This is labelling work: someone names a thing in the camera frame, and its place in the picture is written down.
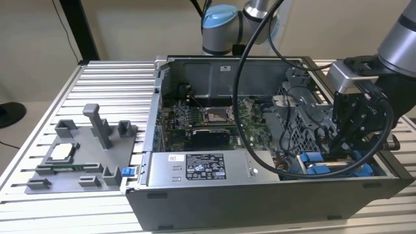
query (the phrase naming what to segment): open computer chassis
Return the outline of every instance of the open computer chassis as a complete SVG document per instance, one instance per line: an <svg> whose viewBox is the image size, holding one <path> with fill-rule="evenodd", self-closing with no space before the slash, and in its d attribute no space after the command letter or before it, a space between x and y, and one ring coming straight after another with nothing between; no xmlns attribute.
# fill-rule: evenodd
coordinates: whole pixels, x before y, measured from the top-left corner
<svg viewBox="0 0 416 234"><path fill-rule="evenodd" d="M289 59L316 66L308 57ZM337 178L293 179L265 170L244 150L234 128L230 94L237 63L238 57L204 56L156 61L142 163L126 189L144 230L346 219L413 182L389 151ZM361 157L364 152L344 146L350 152L345 157L321 158L325 142L336 135L333 93L321 71L292 69L274 57L248 58L238 112L250 146L269 165L317 174Z"/></svg>

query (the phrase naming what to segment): gray metal case panel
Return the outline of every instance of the gray metal case panel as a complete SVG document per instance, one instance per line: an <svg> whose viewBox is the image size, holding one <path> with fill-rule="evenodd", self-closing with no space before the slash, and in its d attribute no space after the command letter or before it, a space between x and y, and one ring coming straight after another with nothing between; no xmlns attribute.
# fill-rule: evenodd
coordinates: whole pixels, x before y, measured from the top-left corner
<svg viewBox="0 0 416 234"><path fill-rule="evenodd" d="M398 179L309 181L140 190L126 198L146 231L248 227L346 219L370 201L388 198L397 184Z"/></svg>

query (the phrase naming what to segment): motherboard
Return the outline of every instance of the motherboard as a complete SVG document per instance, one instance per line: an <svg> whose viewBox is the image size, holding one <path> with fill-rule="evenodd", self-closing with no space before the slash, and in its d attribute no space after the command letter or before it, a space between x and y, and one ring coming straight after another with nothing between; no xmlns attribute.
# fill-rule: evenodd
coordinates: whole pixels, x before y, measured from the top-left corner
<svg viewBox="0 0 416 234"><path fill-rule="evenodd" d="M197 98L178 100L162 108L162 128L166 152L234 150L244 148L233 117L230 100L222 106L204 106ZM276 151L272 135L261 116L256 98L238 100L240 118L254 150Z"/></svg>

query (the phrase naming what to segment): black pole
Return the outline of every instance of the black pole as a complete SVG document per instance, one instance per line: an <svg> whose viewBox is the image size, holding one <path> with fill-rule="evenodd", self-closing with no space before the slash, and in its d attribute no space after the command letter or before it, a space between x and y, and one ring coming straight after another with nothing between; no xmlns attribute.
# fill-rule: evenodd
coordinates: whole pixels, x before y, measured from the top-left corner
<svg viewBox="0 0 416 234"><path fill-rule="evenodd" d="M80 0L58 0L82 60L100 60Z"/></svg>

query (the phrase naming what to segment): barcode sticker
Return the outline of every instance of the barcode sticker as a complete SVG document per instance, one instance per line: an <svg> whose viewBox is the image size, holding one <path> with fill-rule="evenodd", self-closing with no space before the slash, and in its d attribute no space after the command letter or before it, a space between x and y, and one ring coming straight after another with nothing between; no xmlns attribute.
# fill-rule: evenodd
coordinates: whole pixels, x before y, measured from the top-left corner
<svg viewBox="0 0 416 234"><path fill-rule="evenodd" d="M184 161L184 155L169 155L169 162L182 162Z"/></svg>

